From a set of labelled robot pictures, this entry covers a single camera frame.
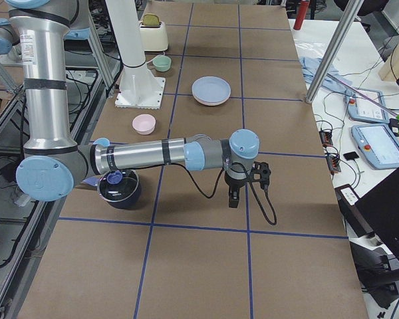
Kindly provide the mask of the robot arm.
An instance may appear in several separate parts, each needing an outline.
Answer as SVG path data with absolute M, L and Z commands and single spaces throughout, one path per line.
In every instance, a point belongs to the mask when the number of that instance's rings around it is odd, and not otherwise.
M 229 206 L 261 168 L 258 136 L 246 129 L 213 140 L 189 138 L 117 146 L 77 144 L 69 129 L 64 37 L 89 20 L 86 1 L 10 1 L 9 20 L 20 35 L 30 138 L 16 170 L 19 188 L 38 201 L 66 197 L 82 180 L 123 169 L 183 163 L 188 171 L 221 168 Z

